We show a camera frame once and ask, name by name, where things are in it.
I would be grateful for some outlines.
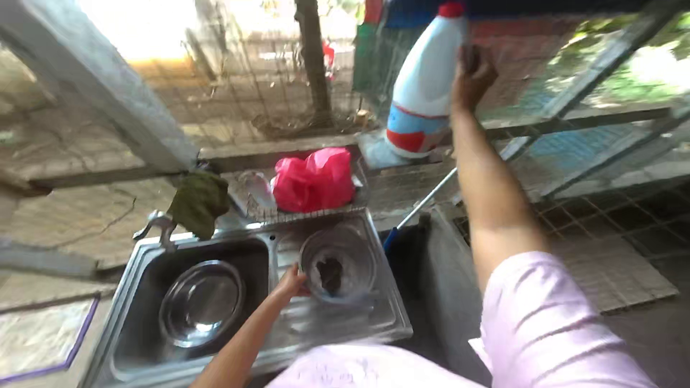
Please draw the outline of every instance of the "stainless steel sink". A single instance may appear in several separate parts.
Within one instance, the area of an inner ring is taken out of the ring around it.
[[[190,233],[174,235],[178,248],[172,253],[164,252],[156,237],[135,247],[80,387],[186,387],[297,261],[304,240],[340,223],[351,226],[367,242],[378,268],[372,294],[350,305],[293,298],[267,336],[253,374],[285,367],[317,345],[390,342],[411,336],[412,327],[366,209],[217,231],[207,242]],[[180,274],[206,260],[227,261],[238,269],[247,291],[243,311],[218,340],[196,349],[175,347],[165,341],[158,326],[161,302]]]
[[[175,280],[192,266],[206,260],[233,264],[246,285],[239,319],[220,337],[197,349],[171,345],[162,336],[158,307]],[[131,371],[168,362],[191,360],[217,353],[268,295],[268,247],[256,239],[199,246],[163,253],[141,275],[113,353],[113,366]]]

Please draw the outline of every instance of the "red plastic bag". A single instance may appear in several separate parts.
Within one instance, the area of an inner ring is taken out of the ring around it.
[[[273,196],[278,208],[308,213],[341,207],[352,199],[355,185],[350,153],[345,148],[324,148],[306,160],[280,159],[275,165]]]

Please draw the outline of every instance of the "rag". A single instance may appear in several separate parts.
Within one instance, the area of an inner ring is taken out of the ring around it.
[[[215,220],[228,210],[228,182],[214,173],[193,171],[180,182],[168,214],[199,240],[209,240]]]

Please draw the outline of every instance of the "red bottle cap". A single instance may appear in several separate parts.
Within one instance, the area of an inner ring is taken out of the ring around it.
[[[465,13],[465,7],[459,1],[449,1],[438,8],[438,16],[461,17]]]

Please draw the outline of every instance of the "tree trunk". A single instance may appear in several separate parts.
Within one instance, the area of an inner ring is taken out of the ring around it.
[[[295,0],[295,5],[297,6],[295,20],[299,22],[299,31],[302,35],[302,58],[304,58],[304,67],[315,110],[310,126],[333,126],[317,0]]]

